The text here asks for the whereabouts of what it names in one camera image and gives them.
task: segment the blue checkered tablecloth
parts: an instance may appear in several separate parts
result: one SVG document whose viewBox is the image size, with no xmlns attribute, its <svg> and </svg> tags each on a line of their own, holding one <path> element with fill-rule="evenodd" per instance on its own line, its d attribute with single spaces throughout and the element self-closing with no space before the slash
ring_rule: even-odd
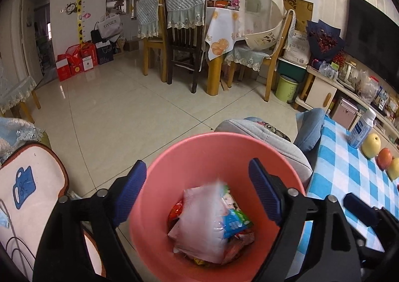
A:
<svg viewBox="0 0 399 282">
<path fill-rule="evenodd" d="M 349 131 L 340 124 L 325 117 L 316 166 L 306 195 L 320 199 L 329 194 L 336 196 L 349 224 L 367 238 L 366 246 L 382 251 L 373 230 L 346 210 L 342 201 L 347 193 L 352 192 L 366 204 L 377 208 L 383 206 L 399 219 L 399 179 L 391 182 L 387 173 L 379 169 L 374 159 L 367 159 L 360 149 L 350 147 L 347 143 L 348 134 Z M 289 276 L 299 272 L 311 229 L 312 222 L 306 222 Z"/>
</svg>

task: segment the white tablecloth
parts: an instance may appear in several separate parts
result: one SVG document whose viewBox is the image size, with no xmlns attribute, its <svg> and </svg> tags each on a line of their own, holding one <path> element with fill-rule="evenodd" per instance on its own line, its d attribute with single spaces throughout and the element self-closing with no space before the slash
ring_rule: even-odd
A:
<svg viewBox="0 0 399 282">
<path fill-rule="evenodd" d="M 232 51 L 236 41 L 244 40 L 243 34 L 239 33 L 238 16 L 235 10 L 206 8 L 205 42 L 209 44 L 209 60 Z"/>
</svg>

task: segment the white bottle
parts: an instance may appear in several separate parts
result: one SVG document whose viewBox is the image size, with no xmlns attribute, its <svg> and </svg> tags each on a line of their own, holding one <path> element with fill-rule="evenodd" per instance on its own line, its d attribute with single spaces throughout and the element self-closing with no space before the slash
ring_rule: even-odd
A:
<svg viewBox="0 0 399 282">
<path fill-rule="evenodd" d="M 374 126 L 374 119 L 376 113 L 372 109 L 368 109 L 365 114 L 361 116 L 358 123 L 352 129 L 348 136 L 348 143 L 353 148 L 359 148 L 363 140 L 366 139 L 370 130 Z"/>
</svg>

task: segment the yellow pear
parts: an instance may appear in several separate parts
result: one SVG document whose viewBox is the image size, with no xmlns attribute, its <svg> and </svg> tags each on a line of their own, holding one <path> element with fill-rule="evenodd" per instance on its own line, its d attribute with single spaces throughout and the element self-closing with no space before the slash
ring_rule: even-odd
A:
<svg viewBox="0 0 399 282">
<path fill-rule="evenodd" d="M 394 158 L 387 168 L 387 174 L 390 177 L 391 181 L 399 178 L 399 158 Z"/>
<path fill-rule="evenodd" d="M 362 152 L 368 158 L 374 158 L 381 149 L 381 140 L 376 133 L 370 133 L 362 143 Z"/>
</svg>

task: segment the mesh food cover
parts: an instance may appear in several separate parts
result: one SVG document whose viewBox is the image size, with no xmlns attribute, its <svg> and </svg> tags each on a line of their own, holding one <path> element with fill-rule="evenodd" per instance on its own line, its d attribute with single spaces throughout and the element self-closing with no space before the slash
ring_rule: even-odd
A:
<svg viewBox="0 0 399 282">
<path fill-rule="evenodd" d="M 274 46 L 286 14 L 283 0 L 240 0 L 240 32 L 253 50 Z"/>
</svg>

